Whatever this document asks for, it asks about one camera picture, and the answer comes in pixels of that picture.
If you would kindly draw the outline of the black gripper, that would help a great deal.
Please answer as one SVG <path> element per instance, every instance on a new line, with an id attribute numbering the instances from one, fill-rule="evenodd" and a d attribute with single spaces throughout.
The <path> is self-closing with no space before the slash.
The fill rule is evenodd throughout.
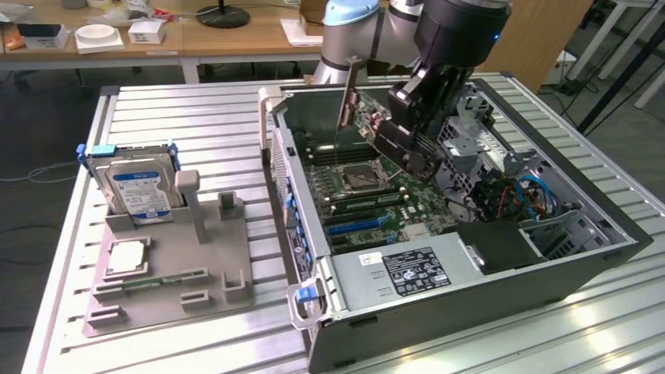
<path id="1" fill-rule="evenodd" d="M 413 130 L 450 112 L 471 72 L 486 61 L 511 14 L 509 1 L 425 1 L 413 35 L 418 59 Z"/>

